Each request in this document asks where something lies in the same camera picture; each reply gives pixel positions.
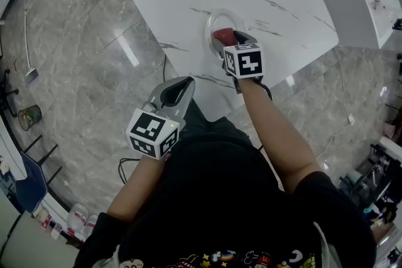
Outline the red block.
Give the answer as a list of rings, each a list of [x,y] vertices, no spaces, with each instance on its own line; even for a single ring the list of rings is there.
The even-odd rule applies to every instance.
[[[234,46],[238,44],[232,28],[218,29],[212,33],[214,39],[220,41],[223,46]]]

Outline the white rectangular basin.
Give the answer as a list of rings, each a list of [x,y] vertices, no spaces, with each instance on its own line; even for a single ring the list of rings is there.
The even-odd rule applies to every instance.
[[[380,49],[402,19],[399,0],[324,0],[340,46]]]

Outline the black mesh wastebasket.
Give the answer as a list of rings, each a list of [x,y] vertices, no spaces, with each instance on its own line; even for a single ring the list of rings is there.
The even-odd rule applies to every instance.
[[[32,105],[18,111],[18,120],[21,128],[28,131],[42,118],[41,109],[38,105]]]

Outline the black equipment cart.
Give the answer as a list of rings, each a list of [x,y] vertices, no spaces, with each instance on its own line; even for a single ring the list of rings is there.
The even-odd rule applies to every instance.
[[[376,229],[392,223],[402,210],[402,147],[382,137],[368,157],[340,178],[339,190]]]

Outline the person's dark trousers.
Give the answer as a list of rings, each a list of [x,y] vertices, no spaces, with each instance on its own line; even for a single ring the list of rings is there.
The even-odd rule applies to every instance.
[[[184,117],[185,127],[181,130],[181,139],[198,139],[200,137],[224,137],[229,140],[238,140],[252,146],[249,136],[238,129],[226,117],[209,122],[192,99]]]

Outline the curved white counter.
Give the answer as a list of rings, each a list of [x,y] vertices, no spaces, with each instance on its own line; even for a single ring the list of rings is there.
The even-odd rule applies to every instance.
[[[26,170],[23,166],[23,160],[19,153],[18,141],[13,136],[11,128],[7,122],[0,117],[0,155],[4,157],[5,162],[9,165],[9,170],[13,178],[22,180],[26,178]],[[62,235],[71,242],[81,243],[81,234],[77,233],[74,239],[67,233],[67,217],[68,211],[50,194],[50,188],[45,195],[41,204],[52,217],[52,223],[59,223],[62,226]]]

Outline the person's right forearm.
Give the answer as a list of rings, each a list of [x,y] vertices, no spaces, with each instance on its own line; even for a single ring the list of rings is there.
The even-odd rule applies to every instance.
[[[247,112],[267,157],[283,188],[292,193],[307,177],[323,178],[310,146],[269,98],[251,79],[239,80]]]

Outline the white handled broom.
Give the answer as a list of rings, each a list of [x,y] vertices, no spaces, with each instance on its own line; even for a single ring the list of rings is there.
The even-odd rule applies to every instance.
[[[25,75],[25,80],[27,84],[30,84],[38,77],[38,71],[36,68],[32,67],[31,60],[30,60],[30,50],[28,46],[28,29],[27,29],[27,10],[24,10],[24,43],[25,43],[25,50],[26,50],[26,61],[28,64],[28,71]]]

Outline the black office chair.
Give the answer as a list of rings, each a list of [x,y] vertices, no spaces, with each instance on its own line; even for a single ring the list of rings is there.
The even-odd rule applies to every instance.
[[[19,90],[7,90],[8,86],[8,76],[10,74],[10,69],[5,69],[2,77],[0,78],[0,110],[8,110],[12,117],[17,118],[17,113],[14,112],[9,104],[8,97],[12,94],[18,95]]]

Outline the clear glass plate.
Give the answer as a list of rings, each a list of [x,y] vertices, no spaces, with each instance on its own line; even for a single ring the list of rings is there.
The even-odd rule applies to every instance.
[[[246,31],[243,20],[236,13],[229,11],[227,9],[216,9],[212,12],[204,27],[204,43],[209,48],[212,55],[216,60],[222,61],[223,58],[220,56],[219,51],[213,46],[212,38],[213,32],[219,29],[232,28],[236,31]]]

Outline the person's black printed shirt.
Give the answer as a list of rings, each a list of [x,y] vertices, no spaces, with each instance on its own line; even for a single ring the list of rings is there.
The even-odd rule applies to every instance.
[[[321,171],[285,193],[262,154],[219,136],[179,142],[136,218],[98,216],[74,268],[374,268],[376,242]]]

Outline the person's left forearm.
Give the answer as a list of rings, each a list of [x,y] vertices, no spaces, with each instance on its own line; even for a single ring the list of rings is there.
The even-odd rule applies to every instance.
[[[164,167],[165,159],[142,156],[106,213],[118,220],[132,222],[160,180]]]

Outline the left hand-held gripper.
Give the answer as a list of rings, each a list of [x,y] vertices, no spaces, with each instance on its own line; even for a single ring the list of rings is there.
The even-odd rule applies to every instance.
[[[155,87],[129,121],[126,136],[131,147],[145,156],[163,159],[179,140],[194,92],[195,80],[189,76]]]

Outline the large white plastic bottle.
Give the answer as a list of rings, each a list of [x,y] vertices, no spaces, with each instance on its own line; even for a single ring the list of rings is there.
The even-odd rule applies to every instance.
[[[87,217],[89,216],[89,211],[86,206],[81,203],[76,203],[71,208],[67,217],[68,228],[74,232],[79,232],[84,227]]]

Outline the blue chair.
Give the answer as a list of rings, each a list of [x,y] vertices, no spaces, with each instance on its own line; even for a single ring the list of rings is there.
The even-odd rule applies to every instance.
[[[41,165],[24,152],[20,152],[26,178],[15,184],[16,199],[28,213],[33,213],[48,193],[47,182]]]

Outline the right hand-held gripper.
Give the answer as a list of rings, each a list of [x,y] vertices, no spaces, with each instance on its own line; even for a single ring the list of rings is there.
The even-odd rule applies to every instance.
[[[241,93],[239,80],[250,78],[255,83],[263,79],[263,52],[257,39],[251,35],[234,31],[238,45],[224,46],[217,38],[212,38],[212,45],[220,59],[224,59],[223,69],[233,78],[237,94]]]

